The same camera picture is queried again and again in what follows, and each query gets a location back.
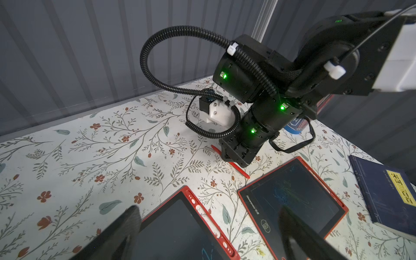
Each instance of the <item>blue book cover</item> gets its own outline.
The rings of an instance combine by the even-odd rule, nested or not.
[[[416,242],[416,192],[404,171],[349,156],[370,218]]]

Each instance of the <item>green led light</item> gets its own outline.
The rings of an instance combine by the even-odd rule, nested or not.
[[[223,79],[225,79],[227,77],[227,74],[224,71],[221,71],[220,77],[222,77]]]
[[[289,107],[289,105],[288,104],[286,104],[286,103],[283,103],[283,104],[281,104],[280,105],[280,110],[286,110],[287,108]]]

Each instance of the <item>drawing on tablet screen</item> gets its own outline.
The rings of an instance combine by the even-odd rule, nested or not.
[[[298,194],[296,191],[292,190],[292,185],[290,181],[283,181],[282,183],[278,183],[278,187],[275,187],[273,196],[278,199],[278,201],[283,205],[289,206],[289,199],[288,197],[291,197],[295,199],[297,202],[302,203],[306,207],[309,207],[309,201],[305,198],[302,198],[300,194]]]
[[[207,251],[205,250],[205,248],[202,248],[202,260],[212,260],[212,252],[213,251],[214,251],[214,248],[211,249],[211,257],[209,257]]]

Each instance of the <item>coiled black cable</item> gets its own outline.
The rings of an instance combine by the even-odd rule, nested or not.
[[[173,93],[178,93],[178,94],[210,97],[210,98],[215,98],[219,101],[222,101],[223,97],[218,94],[209,93],[204,90],[183,89],[183,88],[178,88],[178,87],[165,84],[161,82],[160,80],[158,80],[157,78],[155,78],[153,74],[150,72],[149,66],[148,66],[148,58],[149,58],[150,51],[156,46],[156,44],[168,38],[177,37],[177,36],[192,36],[192,37],[201,38],[201,39],[213,42],[221,46],[224,49],[227,49],[233,43],[232,41],[226,39],[225,37],[219,34],[216,34],[215,32],[212,32],[203,28],[195,27],[195,26],[180,25],[180,26],[168,27],[166,29],[156,32],[154,35],[148,38],[147,41],[144,43],[143,48],[141,49],[141,52],[140,52],[140,67],[141,67],[141,70],[143,71],[143,74],[152,84],[160,87],[161,89],[164,89]],[[278,96],[279,94],[278,88],[273,84],[273,82],[264,73],[264,71],[260,68],[260,66],[258,66],[257,63],[255,63],[250,58],[250,56],[248,56],[238,46],[236,48],[234,56],[236,57],[236,59],[238,59],[248,68],[248,70],[256,77],[257,80],[259,80],[260,84],[269,93],[269,95],[271,95],[272,97]],[[234,124],[228,130],[224,132],[211,133],[211,132],[205,131],[199,128],[197,125],[193,124],[189,120],[186,120],[185,125],[189,127],[192,131],[207,138],[213,138],[213,139],[225,138],[225,137],[232,135],[237,130],[240,124],[241,117],[240,117],[240,113],[237,107],[232,106],[231,111],[233,111],[235,115],[235,121],[234,121]]]

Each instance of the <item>tablet brand logo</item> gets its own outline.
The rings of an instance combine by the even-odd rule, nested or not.
[[[258,210],[256,209],[256,207],[254,206],[253,202],[251,202],[251,199],[248,195],[246,195],[246,198],[248,199],[248,201],[250,202],[251,206],[253,207],[254,211],[256,212],[257,215],[259,215],[260,213],[258,212]]]
[[[270,226],[269,226],[269,224],[267,224],[267,221],[262,219],[260,221],[260,223],[261,223],[261,226],[263,227],[264,231],[266,231],[267,233],[270,233]]]

